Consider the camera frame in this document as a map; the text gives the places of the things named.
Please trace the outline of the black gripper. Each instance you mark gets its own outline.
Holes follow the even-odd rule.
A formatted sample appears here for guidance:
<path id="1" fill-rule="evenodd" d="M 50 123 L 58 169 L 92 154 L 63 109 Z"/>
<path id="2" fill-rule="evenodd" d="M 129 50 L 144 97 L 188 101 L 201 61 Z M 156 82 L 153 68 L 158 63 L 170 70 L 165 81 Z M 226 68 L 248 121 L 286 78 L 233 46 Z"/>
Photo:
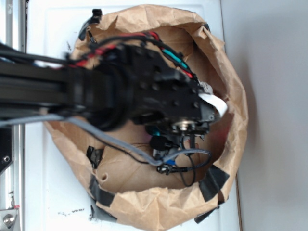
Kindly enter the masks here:
<path id="1" fill-rule="evenodd" d="M 160 53 L 123 44 L 118 62 L 133 81 L 130 120 L 157 126 L 172 135 L 205 135 L 215 121 L 215 109 L 223 116 L 227 104 L 219 97 L 201 93 L 199 83 L 169 67 Z"/>

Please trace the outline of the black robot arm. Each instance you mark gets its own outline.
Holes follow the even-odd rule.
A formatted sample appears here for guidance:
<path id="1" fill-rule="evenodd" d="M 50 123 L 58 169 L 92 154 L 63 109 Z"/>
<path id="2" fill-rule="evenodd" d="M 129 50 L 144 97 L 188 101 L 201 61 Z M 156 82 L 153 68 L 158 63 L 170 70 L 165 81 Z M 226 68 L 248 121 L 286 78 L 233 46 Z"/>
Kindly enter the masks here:
<path id="1" fill-rule="evenodd" d="M 167 65 L 160 53 L 121 44 L 102 53 L 93 69 L 71 60 L 39 67 L 47 57 L 0 47 L 0 116 L 43 112 L 81 116 L 102 131 L 128 120 L 173 135 L 203 135 L 227 112 L 227 104 L 200 81 Z"/>

